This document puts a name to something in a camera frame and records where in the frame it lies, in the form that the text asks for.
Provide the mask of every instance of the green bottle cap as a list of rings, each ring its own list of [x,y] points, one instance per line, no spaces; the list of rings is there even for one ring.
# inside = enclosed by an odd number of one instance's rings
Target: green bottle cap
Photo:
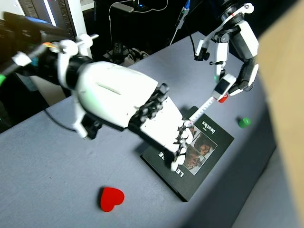
[[[0,86],[2,85],[2,82],[4,82],[5,79],[6,77],[4,75],[0,75]]]
[[[251,120],[248,117],[245,117],[238,122],[240,128],[246,128],[251,125]]]

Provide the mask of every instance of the gray floor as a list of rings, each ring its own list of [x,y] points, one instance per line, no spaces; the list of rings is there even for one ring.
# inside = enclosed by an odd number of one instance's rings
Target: gray floor
[[[275,150],[233,228],[299,228],[280,151]]]

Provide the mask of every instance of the beige surface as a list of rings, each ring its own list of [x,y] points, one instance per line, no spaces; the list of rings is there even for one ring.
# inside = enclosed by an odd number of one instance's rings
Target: beige surface
[[[260,39],[259,63],[277,141],[304,224],[304,0]]]

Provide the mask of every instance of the photo on book cover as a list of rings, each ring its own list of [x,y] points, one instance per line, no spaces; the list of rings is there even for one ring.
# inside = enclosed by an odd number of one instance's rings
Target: photo on book cover
[[[184,166],[195,175],[218,145],[196,126],[193,126],[190,130],[193,141],[187,148]]]

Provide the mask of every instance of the book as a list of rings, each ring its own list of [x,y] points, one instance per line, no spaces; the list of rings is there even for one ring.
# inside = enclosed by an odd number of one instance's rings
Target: book
[[[192,107],[191,116],[198,108]],[[147,148],[141,158],[166,182],[183,201],[189,201],[234,138],[207,115],[203,115],[190,129],[192,143],[187,147],[186,159],[175,172],[165,166],[163,153]]]

